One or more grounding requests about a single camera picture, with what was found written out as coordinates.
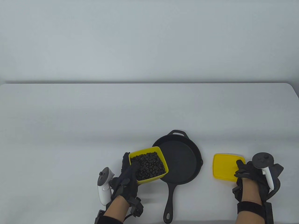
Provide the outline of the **person's left hand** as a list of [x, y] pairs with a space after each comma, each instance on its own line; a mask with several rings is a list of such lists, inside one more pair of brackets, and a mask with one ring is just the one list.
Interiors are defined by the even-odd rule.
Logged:
[[136, 173], [140, 167], [138, 162], [130, 164], [129, 152], [126, 152], [122, 160], [121, 174], [119, 177], [113, 178], [109, 183], [113, 190], [111, 201], [116, 197], [123, 197], [129, 204], [133, 201], [133, 205], [141, 203], [140, 198], [137, 197], [138, 183]]

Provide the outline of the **person's right hand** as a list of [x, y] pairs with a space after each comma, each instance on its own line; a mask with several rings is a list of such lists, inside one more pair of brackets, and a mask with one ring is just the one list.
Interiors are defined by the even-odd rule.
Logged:
[[235, 199], [237, 199], [239, 202], [241, 201], [244, 185], [242, 178], [247, 178], [257, 183], [261, 201], [266, 202], [269, 199], [270, 187], [262, 171], [256, 168], [252, 161], [249, 161], [245, 164], [242, 160], [237, 160], [236, 165], [238, 167], [238, 170], [235, 172], [235, 177], [237, 177], [237, 186], [232, 190]]

